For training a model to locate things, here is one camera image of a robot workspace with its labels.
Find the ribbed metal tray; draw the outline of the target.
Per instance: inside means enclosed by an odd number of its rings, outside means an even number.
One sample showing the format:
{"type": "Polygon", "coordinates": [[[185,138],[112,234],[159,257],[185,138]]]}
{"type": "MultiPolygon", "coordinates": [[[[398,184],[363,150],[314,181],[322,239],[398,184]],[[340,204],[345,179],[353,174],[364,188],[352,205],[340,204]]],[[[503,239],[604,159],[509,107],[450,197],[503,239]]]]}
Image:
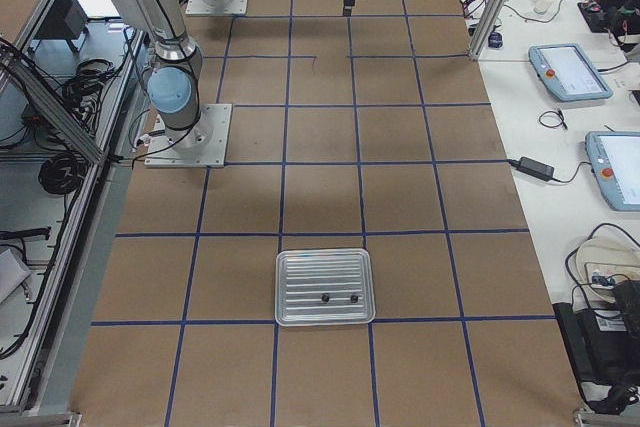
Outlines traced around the ribbed metal tray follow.
{"type": "Polygon", "coordinates": [[[275,320],[282,327],[368,324],[376,317],[371,258],[362,248],[289,250],[276,258],[275,320]],[[323,304],[321,295],[330,301],[323,304]],[[350,303],[359,295],[357,304],[350,303]]]}

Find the upper blue teach pendant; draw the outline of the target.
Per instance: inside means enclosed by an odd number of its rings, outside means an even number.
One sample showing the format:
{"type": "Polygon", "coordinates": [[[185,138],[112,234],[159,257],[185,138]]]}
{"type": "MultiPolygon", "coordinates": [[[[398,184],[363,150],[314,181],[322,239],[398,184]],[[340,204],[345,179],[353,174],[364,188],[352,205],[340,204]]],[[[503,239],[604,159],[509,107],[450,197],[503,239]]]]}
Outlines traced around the upper blue teach pendant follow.
{"type": "Polygon", "coordinates": [[[528,58],[544,87],[561,102],[601,100],[613,95],[578,44],[532,46],[528,58]]]}

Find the blue teach pendant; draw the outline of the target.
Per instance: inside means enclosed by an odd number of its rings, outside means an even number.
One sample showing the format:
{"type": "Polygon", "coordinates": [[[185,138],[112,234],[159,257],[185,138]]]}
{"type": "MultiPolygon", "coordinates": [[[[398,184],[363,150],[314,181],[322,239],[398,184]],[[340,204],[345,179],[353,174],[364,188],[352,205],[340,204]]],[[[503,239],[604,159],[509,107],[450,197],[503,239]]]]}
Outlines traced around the blue teach pendant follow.
{"type": "Polygon", "coordinates": [[[639,133],[591,131],[585,150],[606,203],[620,212],[639,211],[639,133]]]}
{"type": "Polygon", "coordinates": [[[601,100],[613,95],[578,44],[532,46],[528,58],[544,87],[561,102],[601,100]]]}

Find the black power adapter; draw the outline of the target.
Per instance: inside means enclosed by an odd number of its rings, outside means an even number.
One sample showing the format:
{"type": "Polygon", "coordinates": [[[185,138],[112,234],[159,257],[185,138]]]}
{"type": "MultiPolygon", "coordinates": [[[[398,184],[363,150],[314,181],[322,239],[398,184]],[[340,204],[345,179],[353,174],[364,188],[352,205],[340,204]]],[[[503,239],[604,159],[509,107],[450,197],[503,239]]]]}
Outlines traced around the black power adapter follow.
{"type": "Polygon", "coordinates": [[[518,170],[544,182],[551,181],[554,177],[553,166],[525,156],[519,159],[518,170]]]}

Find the black monitor on floor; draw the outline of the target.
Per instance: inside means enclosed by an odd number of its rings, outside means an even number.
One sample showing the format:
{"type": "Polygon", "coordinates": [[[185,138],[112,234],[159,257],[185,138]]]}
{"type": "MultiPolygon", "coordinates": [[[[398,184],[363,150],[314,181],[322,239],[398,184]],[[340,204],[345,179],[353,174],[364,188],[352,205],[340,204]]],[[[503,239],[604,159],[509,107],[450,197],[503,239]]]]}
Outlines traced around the black monitor on floor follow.
{"type": "Polygon", "coordinates": [[[28,51],[35,52],[44,40],[63,40],[78,53],[89,34],[88,16],[78,0],[54,0],[28,51]]]}

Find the lower blue teach pendant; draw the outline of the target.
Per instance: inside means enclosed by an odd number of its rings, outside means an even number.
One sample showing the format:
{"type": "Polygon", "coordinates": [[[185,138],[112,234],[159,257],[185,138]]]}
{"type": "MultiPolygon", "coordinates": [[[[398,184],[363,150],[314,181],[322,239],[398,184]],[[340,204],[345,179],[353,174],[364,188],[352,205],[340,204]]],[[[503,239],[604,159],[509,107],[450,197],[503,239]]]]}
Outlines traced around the lower blue teach pendant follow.
{"type": "Polygon", "coordinates": [[[591,131],[585,150],[606,203],[620,212],[639,211],[639,133],[591,131]]]}

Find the white round plate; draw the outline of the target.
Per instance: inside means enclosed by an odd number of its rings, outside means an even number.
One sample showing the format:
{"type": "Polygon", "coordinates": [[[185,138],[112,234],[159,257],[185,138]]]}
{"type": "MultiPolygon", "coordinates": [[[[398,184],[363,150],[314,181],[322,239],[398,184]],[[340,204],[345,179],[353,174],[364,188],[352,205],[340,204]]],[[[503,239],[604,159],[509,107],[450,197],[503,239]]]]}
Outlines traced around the white round plate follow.
{"type": "Polygon", "coordinates": [[[585,241],[576,253],[577,276],[595,298],[613,304],[613,288],[639,280],[639,252],[604,237],[585,241]]]}

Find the black box device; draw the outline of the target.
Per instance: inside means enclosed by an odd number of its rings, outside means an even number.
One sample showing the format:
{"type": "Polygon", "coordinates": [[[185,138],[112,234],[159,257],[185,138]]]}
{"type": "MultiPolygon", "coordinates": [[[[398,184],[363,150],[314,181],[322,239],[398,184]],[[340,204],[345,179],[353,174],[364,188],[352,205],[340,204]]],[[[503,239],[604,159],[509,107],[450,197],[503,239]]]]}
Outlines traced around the black box device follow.
{"type": "Polygon", "coordinates": [[[610,292],[610,309],[553,305],[578,392],[596,414],[619,415],[639,402],[639,282],[610,292]]]}

